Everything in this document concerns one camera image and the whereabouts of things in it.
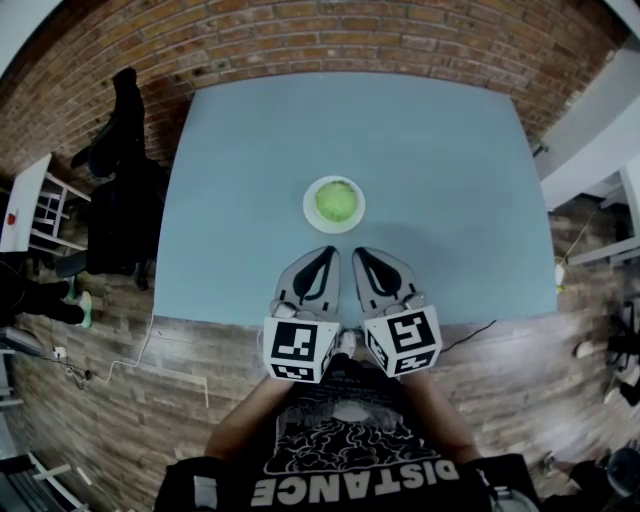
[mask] table top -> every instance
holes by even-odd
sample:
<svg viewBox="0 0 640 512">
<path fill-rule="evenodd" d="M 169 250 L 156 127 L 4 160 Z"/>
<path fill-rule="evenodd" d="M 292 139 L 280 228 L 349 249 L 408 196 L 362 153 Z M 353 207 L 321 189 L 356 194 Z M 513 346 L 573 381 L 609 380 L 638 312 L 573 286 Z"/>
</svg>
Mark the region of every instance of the table top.
<svg viewBox="0 0 640 512">
<path fill-rule="evenodd" d="M 26 252 L 29 250 L 31 227 L 36 213 L 42 182 L 51 162 L 51 153 L 22 171 L 13 182 L 0 236 L 0 252 Z M 9 214 L 16 216 L 15 224 L 9 226 Z"/>
<path fill-rule="evenodd" d="M 364 191 L 353 231 L 307 223 L 313 181 Z M 324 245 L 341 253 L 340 317 L 358 325 L 351 256 L 409 264 L 442 324 L 555 311 L 551 234 L 506 95 L 401 75 L 310 73 L 196 93 L 162 222 L 155 314 L 259 325 L 278 278 Z"/>
</svg>

